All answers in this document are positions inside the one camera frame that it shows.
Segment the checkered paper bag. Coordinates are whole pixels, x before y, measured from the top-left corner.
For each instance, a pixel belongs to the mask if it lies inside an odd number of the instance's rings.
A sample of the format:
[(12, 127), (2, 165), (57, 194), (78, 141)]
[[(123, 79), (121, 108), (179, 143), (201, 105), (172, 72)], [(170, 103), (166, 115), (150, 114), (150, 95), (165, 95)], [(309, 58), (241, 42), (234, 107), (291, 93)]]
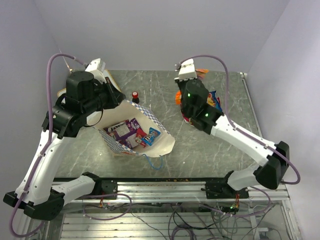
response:
[(149, 161), (171, 153), (175, 145), (175, 138), (152, 111), (129, 100), (92, 114), (88, 124), (115, 155), (143, 156)]

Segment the purple snack packet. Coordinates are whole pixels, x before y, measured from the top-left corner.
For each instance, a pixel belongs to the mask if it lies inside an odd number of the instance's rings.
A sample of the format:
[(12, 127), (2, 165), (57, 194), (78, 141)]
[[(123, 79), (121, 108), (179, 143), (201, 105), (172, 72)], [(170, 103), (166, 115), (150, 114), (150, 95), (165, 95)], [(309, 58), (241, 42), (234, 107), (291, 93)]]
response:
[(105, 127), (103, 130), (118, 143), (133, 149), (138, 143), (136, 142), (137, 130), (140, 128), (136, 118), (119, 122), (115, 125)]

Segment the blue Slendy snack bag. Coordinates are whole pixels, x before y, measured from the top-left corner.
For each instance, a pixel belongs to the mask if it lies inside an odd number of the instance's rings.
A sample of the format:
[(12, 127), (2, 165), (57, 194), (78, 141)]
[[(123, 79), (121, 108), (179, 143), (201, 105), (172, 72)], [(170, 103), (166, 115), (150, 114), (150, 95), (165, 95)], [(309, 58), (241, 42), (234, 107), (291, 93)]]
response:
[(207, 101), (206, 101), (210, 106), (215, 107), (219, 111), (223, 111), (221, 108), (221, 103), (220, 103), (220, 98), (216, 97), (216, 90), (210, 91), (208, 93)]

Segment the red snack bag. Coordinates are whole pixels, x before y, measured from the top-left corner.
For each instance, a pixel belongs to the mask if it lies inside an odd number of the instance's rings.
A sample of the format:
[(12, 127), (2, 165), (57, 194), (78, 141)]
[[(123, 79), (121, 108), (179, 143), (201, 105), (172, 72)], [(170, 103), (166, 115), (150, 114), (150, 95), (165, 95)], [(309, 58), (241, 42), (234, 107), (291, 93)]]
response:
[(194, 117), (193, 111), (192, 110), (181, 110), (181, 114), (183, 117), (183, 120), (193, 126), (196, 127), (196, 118)]

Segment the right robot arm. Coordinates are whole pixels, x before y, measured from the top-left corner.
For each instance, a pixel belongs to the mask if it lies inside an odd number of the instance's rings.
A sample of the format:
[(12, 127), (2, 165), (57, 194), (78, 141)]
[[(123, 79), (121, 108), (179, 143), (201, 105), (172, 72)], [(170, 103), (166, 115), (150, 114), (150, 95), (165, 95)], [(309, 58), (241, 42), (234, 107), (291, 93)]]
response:
[(289, 164), (290, 147), (284, 141), (274, 143), (230, 123), (227, 115), (208, 104), (209, 91), (202, 81), (194, 78), (175, 80), (181, 92), (181, 113), (200, 131), (235, 146), (256, 164), (243, 170), (230, 171), (220, 186), (221, 194), (233, 197), (238, 191), (256, 185), (275, 190), (281, 183)]

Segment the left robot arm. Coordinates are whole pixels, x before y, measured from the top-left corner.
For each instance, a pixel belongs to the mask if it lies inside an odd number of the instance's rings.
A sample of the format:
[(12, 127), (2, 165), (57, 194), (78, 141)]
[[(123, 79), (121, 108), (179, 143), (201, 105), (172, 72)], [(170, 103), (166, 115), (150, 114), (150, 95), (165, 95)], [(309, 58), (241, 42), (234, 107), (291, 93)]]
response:
[(63, 207), (82, 196), (98, 198), (102, 180), (85, 172), (75, 180), (52, 186), (67, 145), (86, 127), (87, 118), (114, 109), (125, 95), (103, 72), (76, 71), (66, 80), (66, 93), (49, 110), (42, 123), (38, 149), (19, 187), (4, 195), (3, 202), (28, 217), (53, 220)]

